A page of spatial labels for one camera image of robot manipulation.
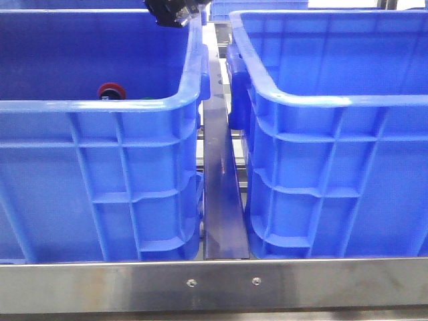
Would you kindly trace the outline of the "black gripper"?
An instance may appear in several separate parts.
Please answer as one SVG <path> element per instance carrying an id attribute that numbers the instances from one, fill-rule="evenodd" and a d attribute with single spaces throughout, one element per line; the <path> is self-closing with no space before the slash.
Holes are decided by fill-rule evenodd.
<path id="1" fill-rule="evenodd" d="M 159 26 L 186 26 L 210 4 L 209 0 L 145 0 Z"/>

